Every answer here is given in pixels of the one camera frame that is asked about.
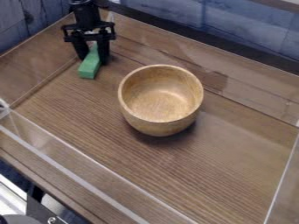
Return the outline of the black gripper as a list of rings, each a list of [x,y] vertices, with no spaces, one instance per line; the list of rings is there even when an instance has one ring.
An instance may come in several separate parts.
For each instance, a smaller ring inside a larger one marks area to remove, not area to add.
[[[84,60],[89,53],[85,41],[97,41],[97,55],[101,64],[105,65],[109,56],[109,40],[116,39],[114,23],[101,20],[98,6],[93,0],[69,0],[69,9],[75,22],[61,27],[63,41],[71,43],[79,60]]]

